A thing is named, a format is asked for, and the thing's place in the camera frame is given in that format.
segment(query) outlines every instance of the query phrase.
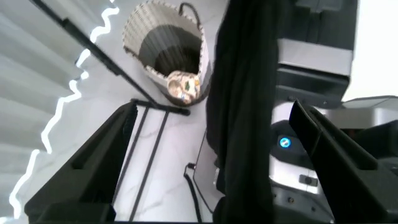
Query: light strip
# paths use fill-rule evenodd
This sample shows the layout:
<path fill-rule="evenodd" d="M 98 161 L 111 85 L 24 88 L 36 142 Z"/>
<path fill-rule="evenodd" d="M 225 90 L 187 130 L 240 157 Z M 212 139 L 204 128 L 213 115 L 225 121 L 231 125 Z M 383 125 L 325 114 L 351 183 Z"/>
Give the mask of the light strip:
<path fill-rule="evenodd" d="M 118 13 L 119 13 L 118 7 L 107 8 L 101 13 L 101 17 L 104 20 L 105 26 L 104 27 L 100 27 L 100 26 L 95 27 L 93 29 L 93 31 L 91 31 L 90 40 L 93 43 L 96 42 L 97 38 L 100 35 L 108 34 L 111 32 L 111 22 L 109 20 L 109 16 L 116 15 Z M 80 54 L 75 65 L 80 68 L 81 65 L 83 64 L 83 62 L 90 56 L 90 54 L 91 53 L 88 49 L 85 49 L 84 51 L 82 51 L 82 53 Z M 84 79 L 87 79 L 88 77 L 89 77 L 88 72 L 84 71 L 80 75 L 79 80 L 84 80 Z M 50 121 L 47 123 L 47 125 L 45 126 L 44 130 L 41 133 L 42 142 L 47 151 L 47 154 L 52 153 L 52 147 L 51 147 L 50 140 L 49 140 L 49 133 L 51 132 L 52 128 L 60 121 L 60 119 L 62 117 L 62 111 L 63 111 L 64 104 L 70 103 L 72 101 L 75 101 L 75 100 L 81 98 L 81 93 L 79 92 L 79 90 L 77 88 L 77 83 L 78 83 L 77 80 L 71 80 L 69 82 L 69 88 L 73 92 L 73 94 L 70 96 L 67 96 L 67 97 L 61 97 L 58 100 L 54 116 L 50 119 Z M 18 191 L 24 185 L 24 183 L 32 176 L 33 168 L 35 166 L 35 161 L 36 161 L 37 155 L 39 155 L 39 153 L 40 153 L 39 149 L 34 149 L 32 151 L 32 153 L 30 155 L 28 166 L 26 168 L 26 173 L 18 180 L 17 184 L 15 185 L 14 189 L 12 190 L 12 192 L 9 196 L 9 203 L 14 208 L 14 218 L 0 217 L 0 224 L 6 223 L 8 221 L 13 221 L 15 219 L 18 219 L 21 216 L 21 211 L 22 211 L 21 208 L 22 207 L 21 207 L 20 201 L 18 201 L 16 196 L 17 196 Z"/>

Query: blue button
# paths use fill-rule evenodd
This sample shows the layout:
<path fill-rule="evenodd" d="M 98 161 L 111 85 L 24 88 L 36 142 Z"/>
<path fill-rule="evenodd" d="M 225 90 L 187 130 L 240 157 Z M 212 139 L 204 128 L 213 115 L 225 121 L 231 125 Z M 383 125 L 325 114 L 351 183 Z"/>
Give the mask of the blue button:
<path fill-rule="evenodd" d="M 292 144 L 292 141 L 291 141 L 290 139 L 288 139 L 288 138 L 282 138 L 282 139 L 279 141 L 279 145 L 280 145 L 281 147 L 283 147 L 283 148 L 287 148 L 287 147 L 289 147 L 291 144 Z"/>

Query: black cable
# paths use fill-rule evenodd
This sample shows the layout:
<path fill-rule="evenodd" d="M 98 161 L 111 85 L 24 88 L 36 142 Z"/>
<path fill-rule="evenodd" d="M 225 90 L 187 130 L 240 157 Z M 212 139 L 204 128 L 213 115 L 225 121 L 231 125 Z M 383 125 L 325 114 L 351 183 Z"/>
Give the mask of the black cable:
<path fill-rule="evenodd" d="M 195 166 L 196 166 L 196 164 L 193 164 L 191 162 L 188 163 L 185 166 L 184 177 L 185 177 L 185 180 L 187 180 L 187 182 L 188 182 L 189 189 L 191 190 L 191 194 L 192 194 L 192 198 L 193 198 L 193 204 L 195 205 L 195 211 L 197 213 L 198 223 L 202 223 L 201 216 L 200 216 L 198 197 L 197 197 L 197 194 L 195 192 L 195 188 L 193 188 L 192 180 L 187 174 L 187 169 L 195 170 Z"/>

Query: black sleeve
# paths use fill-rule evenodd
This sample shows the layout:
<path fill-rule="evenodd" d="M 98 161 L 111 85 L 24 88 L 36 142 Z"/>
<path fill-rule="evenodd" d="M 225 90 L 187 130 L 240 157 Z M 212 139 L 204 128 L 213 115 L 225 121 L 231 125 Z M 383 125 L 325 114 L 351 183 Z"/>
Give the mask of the black sleeve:
<path fill-rule="evenodd" d="M 218 32 L 206 138 L 225 173 L 226 196 L 214 223 L 273 221 L 269 152 L 279 12 L 279 0 L 230 0 Z"/>

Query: wicker basket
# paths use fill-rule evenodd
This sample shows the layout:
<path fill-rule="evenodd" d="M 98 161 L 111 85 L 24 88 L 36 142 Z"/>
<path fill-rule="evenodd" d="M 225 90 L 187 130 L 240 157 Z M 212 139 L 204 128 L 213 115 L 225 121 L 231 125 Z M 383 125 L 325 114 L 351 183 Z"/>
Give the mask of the wicker basket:
<path fill-rule="evenodd" d="M 185 6 L 196 21 L 183 13 Z M 124 27 L 123 47 L 140 61 L 147 76 L 173 104 L 191 106 L 207 97 L 211 65 L 203 26 L 191 4 L 184 2 L 179 8 L 155 1 L 140 4 Z M 167 76 L 176 70 L 199 77 L 200 96 L 189 104 L 171 96 L 167 89 Z"/>

